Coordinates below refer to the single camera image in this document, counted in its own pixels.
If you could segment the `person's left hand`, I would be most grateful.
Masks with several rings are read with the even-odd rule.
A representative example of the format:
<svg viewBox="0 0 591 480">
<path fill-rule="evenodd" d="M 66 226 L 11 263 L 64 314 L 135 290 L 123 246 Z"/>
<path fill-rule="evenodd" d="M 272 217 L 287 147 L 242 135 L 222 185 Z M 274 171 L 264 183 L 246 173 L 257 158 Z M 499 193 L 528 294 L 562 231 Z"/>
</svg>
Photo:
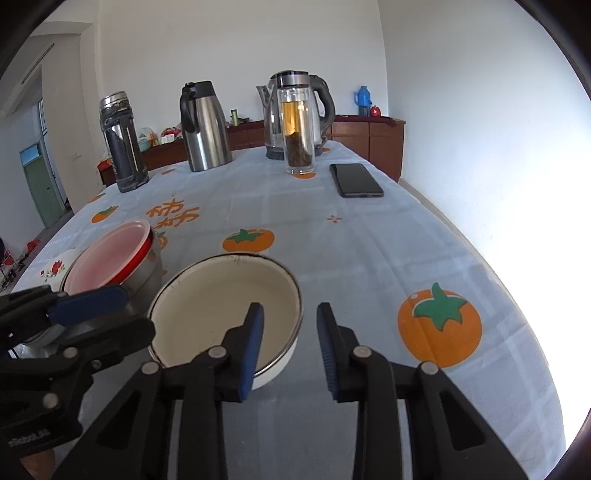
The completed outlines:
<svg viewBox="0 0 591 480">
<path fill-rule="evenodd" d="M 56 469 L 53 449 L 46 450 L 21 459 L 22 465 L 35 480 L 50 480 Z"/>
</svg>

